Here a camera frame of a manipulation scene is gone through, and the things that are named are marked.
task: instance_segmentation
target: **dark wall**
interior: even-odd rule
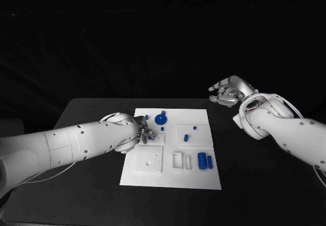
[[[236,74],[326,123],[322,2],[2,11],[1,114],[40,131],[73,98],[207,98],[207,87]]]

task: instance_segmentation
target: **small blue part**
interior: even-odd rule
[[[164,125],[165,121],[167,121],[167,118],[162,114],[155,115],[155,117],[154,117],[155,124]]]
[[[207,168],[206,154],[203,152],[197,153],[197,167],[200,170]]]
[[[211,156],[207,156],[207,162],[209,162],[209,169],[211,169]]]

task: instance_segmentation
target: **robotic hand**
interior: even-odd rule
[[[211,102],[227,107],[240,102],[239,113],[232,119],[246,134],[256,140],[271,135],[284,151],[326,171],[326,125],[304,119],[282,97],[258,93],[234,75],[216,83],[209,91],[216,89],[217,96],[209,96]],[[297,113],[298,119],[284,103]]]
[[[50,131],[0,138],[0,198],[12,187],[59,166],[112,149],[126,153],[155,134],[144,116],[115,113],[99,121]]]

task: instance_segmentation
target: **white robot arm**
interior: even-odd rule
[[[216,83],[209,91],[217,89],[211,102],[232,107],[240,102],[233,121],[246,134],[256,140],[271,135],[284,151],[307,164],[326,171],[326,125],[304,119],[295,107],[275,94],[258,90],[237,77],[230,76]]]
[[[155,134],[144,116],[115,113],[99,121],[50,131],[0,138],[0,198],[40,173],[86,160],[112,149],[126,153]]]

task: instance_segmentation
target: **table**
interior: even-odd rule
[[[312,168],[284,152],[271,136],[253,140],[227,108],[207,99],[73,99],[54,129],[97,121],[135,108],[206,109],[220,191],[119,186],[123,154],[110,151],[53,179],[21,185],[4,220],[64,225],[200,226],[324,225],[326,188]],[[56,168],[37,179],[51,176]]]

